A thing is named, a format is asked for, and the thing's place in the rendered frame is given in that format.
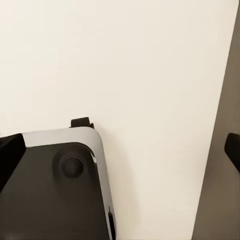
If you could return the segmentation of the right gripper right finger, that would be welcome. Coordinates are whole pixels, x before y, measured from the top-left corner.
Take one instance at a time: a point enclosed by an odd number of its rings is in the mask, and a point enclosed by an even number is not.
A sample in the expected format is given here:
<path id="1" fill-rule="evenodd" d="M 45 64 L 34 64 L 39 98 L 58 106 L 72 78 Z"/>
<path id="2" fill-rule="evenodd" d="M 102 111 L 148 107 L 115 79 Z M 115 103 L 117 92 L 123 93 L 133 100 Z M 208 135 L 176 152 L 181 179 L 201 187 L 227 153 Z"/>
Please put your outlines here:
<path id="1" fill-rule="evenodd" d="M 227 135 L 224 151 L 235 165 L 240 173 L 240 135 L 235 133 L 229 133 Z"/>

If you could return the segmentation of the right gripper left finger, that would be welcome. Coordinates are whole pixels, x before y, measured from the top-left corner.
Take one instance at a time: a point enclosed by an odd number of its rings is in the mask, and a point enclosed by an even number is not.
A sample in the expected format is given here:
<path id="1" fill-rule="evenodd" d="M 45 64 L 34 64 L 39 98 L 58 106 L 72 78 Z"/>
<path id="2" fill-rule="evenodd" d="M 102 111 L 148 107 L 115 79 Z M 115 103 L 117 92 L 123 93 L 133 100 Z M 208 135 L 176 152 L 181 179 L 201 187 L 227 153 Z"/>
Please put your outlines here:
<path id="1" fill-rule="evenodd" d="M 0 193 L 26 152 L 21 133 L 0 138 Z"/>

